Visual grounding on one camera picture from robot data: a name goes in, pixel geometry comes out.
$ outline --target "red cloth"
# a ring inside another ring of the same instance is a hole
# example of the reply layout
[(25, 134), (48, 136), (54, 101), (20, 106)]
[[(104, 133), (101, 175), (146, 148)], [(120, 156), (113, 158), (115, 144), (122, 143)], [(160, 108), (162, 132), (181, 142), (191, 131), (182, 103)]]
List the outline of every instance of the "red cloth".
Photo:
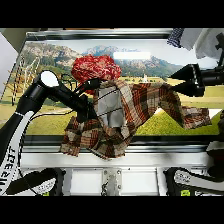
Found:
[[(91, 78), (100, 78), (101, 80), (118, 79), (121, 74), (121, 68), (108, 55), (86, 55), (81, 58), (76, 58), (71, 73), (81, 85)], [(88, 90), (86, 92), (91, 95), (94, 94), (94, 90)]]

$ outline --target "blue sky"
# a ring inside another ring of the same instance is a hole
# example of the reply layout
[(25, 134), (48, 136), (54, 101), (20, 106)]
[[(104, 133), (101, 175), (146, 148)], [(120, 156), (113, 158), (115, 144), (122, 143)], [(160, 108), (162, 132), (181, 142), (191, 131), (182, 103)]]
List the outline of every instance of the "blue sky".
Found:
[(166, 43), (166, 40), (48, 40), (42, 43), (49, 43), (59, 46), (67, 46), (72, 50), (83, 53), (88, 48), (97, 45), (116, 46), (118, 48), (138, 49), (144, 52), (150, 52), (151, 55), (165, 60), (171, 64), (187, 65), (198, 63), (201, 68), (214, 68), (217, 66), (216, 60), (212, 58), (197, 59), (194, 49), (191, 51), (185, 48), (176, 48)]

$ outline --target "red plaid shirt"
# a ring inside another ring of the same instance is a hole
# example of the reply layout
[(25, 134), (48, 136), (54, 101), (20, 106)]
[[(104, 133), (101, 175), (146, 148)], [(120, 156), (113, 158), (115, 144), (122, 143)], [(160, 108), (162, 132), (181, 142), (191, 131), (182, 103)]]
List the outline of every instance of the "red plaid shirt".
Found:
[[(103, 82), (100, 88), (112, 86), (116, 86), (121, 92), (124, 125), (121, 128), (110, 128), (103, 123), (101, 117), (84, 123), (78, 123), (72, 117), (65, 129), (61, 152), (78, 156), (80, 148), (88, 148), (104, 159), (124, 156), (138, 127), (152, 117), (158, 107), (185, 129), (211, 124), (207, 108), (181, 106), (179, 96), (166, 83), (128, 85), (121, 80), (111, 80)], [(93, 97), (96, 112), (98, 96), (99, 90), (96, 90)]]

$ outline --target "rocky mountain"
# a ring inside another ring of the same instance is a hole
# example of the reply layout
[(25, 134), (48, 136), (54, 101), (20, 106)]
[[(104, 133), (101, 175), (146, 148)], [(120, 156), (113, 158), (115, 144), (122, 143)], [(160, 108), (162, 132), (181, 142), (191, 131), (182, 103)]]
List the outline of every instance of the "rocky mountain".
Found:
[[(140, 52), (137, 49), (125, 49), (114, 46), (95, 46), (89, 48), (82, 55), (92, 54), (94, 56), (110, 55), (113, 58), (114, 52)], [(148, 76), (168, 77), (181, 69), (183, 66), (170, 64), (167, 61), (151, 56), (150, 60), (115, 60), (115, 63), (122, 68), (122, 76)]]
[(69, 47), (44, 43), (27, 43), (22, 51), (27, 64), (31, 64), (38, 56), (41, 57), (40, 65), (55, 66), (65, 70), (71, 70), (76, 58), (82, 57)]

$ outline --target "printed mountain landscape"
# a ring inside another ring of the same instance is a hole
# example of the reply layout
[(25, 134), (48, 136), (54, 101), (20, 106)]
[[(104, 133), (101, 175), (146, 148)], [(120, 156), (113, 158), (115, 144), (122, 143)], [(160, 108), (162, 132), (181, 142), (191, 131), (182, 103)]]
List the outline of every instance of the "printed mountain landscape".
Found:
[[(119, 49), (114, 46), (100, 45), (79, 53), (65, 46), (30, 42), (24, 46), (22, 55), (25, 57), (27, 65), (31, 64), (39, 56), (41, 57), (40, 67), (50, 66), (58, 68), (61, 72), (68, 73), (71, 71), (72, 64), (76, 58), (88, 54), (94, 56), (110, 55), (113, 58), (113, 53), (116, 51), (140, 52), (137, 49)], [(147, 74), (152, 77), (166, 78), (183, 67), (170, 64), (154, 56), (150, 60), (115, 60), (115, 63), (121, 67), (122, 76), (136, 77), (143, 77), (143, 74)]]

